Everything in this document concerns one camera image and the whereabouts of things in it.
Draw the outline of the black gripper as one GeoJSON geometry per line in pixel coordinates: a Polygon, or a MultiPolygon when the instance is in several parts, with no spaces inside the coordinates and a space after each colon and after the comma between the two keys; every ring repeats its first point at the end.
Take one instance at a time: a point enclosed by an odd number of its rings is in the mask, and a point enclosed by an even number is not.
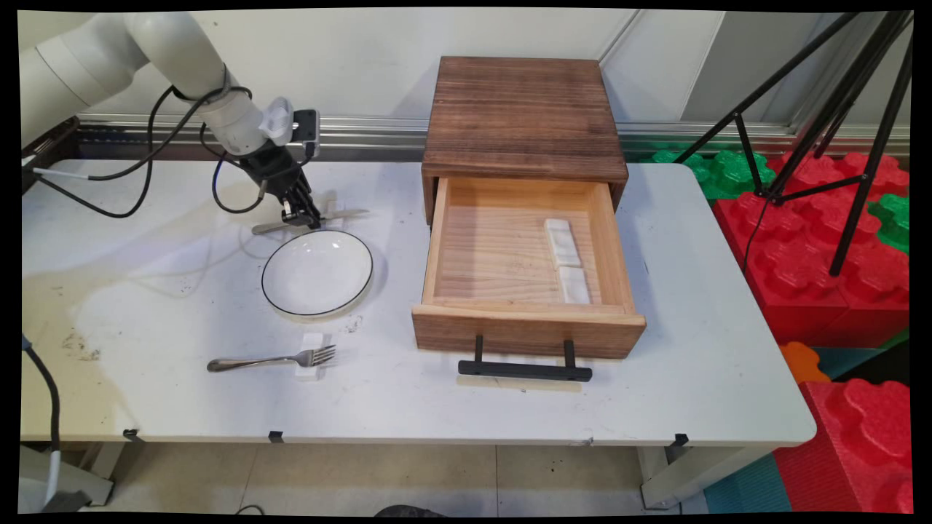
{"type": "Polygon", "coordinates": [[[256,151],[240,156],[239,163],[254,183],[265,186],[266,193],[283,204],[283,223],[304,223],[309,230],[318,230],[322,228],[322,215],[303,172],[310,159],[307,155],[294,159],[286,146],[266,140],[256,151]]]}

